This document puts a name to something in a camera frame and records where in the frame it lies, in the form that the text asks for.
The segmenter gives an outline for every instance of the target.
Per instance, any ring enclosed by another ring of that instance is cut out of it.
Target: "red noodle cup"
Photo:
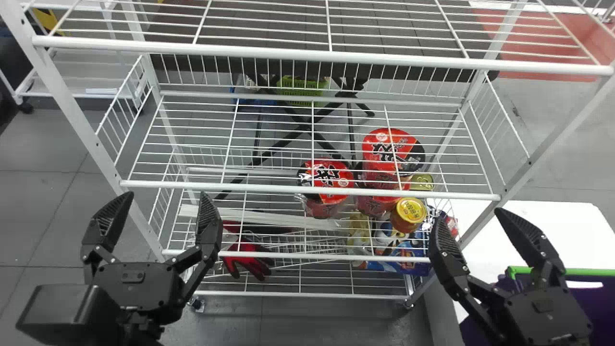
[[[397,173],[402,183],[409,182],[412,173],[425,162],[421,143],[400,129],[382,127],[371,131],[363,138],[362,151],[365,184],[370,188],[399,188]]]
[[[363,180],[363,173],[361,172],[362,163],[358,163],[357,170],[355,172],[355,180],[357,181],[357,187],[366,188]],[[404,190],[410,189],[410,184],[402,185]],[[391,196],[356,196],[355,203],[357,206],[357,210],[359,210],[363,215],[378,217],[384,215],[386,212],[391,211],[397,201],[401,197],[391,197]]]
[[[297,172],[299,185],[315,187],[354,187],[352,172],[342,162],[327,158],[314,159],[303,163]],[[327,193],[305,193],[305,210],[316,219],[333,217],[342,208],[348,195],[329,195]]]

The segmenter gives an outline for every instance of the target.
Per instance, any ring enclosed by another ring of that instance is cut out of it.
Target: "gray tile floor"
[[[579,100],[587,84],[498,79],[502,101],[529,147]],[[615,98],[610,98],[566,141],[518,199],[586,201],[615,226],[611,180]],[[101,113],[90,111],[95,119]],[[36,345],[14,329],[33,288],[78,283],[79,240],[88,218],[113,193],[58,110],[18,115],[0,136],[0,335],[11,345]],[[149,249],[128,224],[116,249],[125,260],[146,260]],[[405,313],[390,302],[215,298],[206,314],[186,311],[168,327],[169,345],[430,345],[423,302]]]

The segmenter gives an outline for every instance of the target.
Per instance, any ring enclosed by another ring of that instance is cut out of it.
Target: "red glove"
[[[244,243],[242,239],[241,245],[239,243],[234,243],[231,247],[228,248],[228,251],[237,251],[237,247],[239,247],[239,251],[259,251],[259,252],[269,252],[266,248],[260,246],[259,244],[253,243]],[[274,261],[269,258],[254,258],[254,257],[222,257],[222,262],[224,262],[224,266],[231,274],[231,276],[235,279],[239,279],[239,270],[237,269],[237,264],[241,264],[244,268],[248,270],[248,272],[252,273],[256,279],[259,281],[264,281],[265,276],[271,275],[271,270],[268,265],[274,265]]]

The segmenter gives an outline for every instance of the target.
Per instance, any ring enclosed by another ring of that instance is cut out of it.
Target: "white table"
[[[487,202],[453,200],[462,234],[484,210]],[[591,203],[509,201],[505,209],[540,228],[567,268],[615,269],[615,233]],[[494,217],[463,251],[472,275],[494,283],[510,265],[527,266]],[[461,322],[467,312],[457,302]]]

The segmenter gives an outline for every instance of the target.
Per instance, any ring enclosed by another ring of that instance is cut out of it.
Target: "can lid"
[[[423,222],[425,216],[427,216],[425,204],[414,197],[402,198],[397,202],[395,210],[404,221],[410,223]]]
[[[334,161],[327,158],[314,159],[305,161],[302,168],[297,172],[299,185],[312,186],[312,181],[315,187],[354,187],[354,178],[352,172],[348,170],[346,165],[339,161]],[[323,204],[336,204],[344,199],[347,195],[329,195],[327,193],[317,194],[317,199]]]
[[[411,190],[432,191],[434,189],[434,178],[429,173],[415,174],[410,178],[412,183]]]
[[[382,127],[373,130],[363,138],[361,148],[363,160],[367,161],[369,169],[399,172],[404,176],[417,171],[425,163],[423,146],[416,138],[400,129]]]

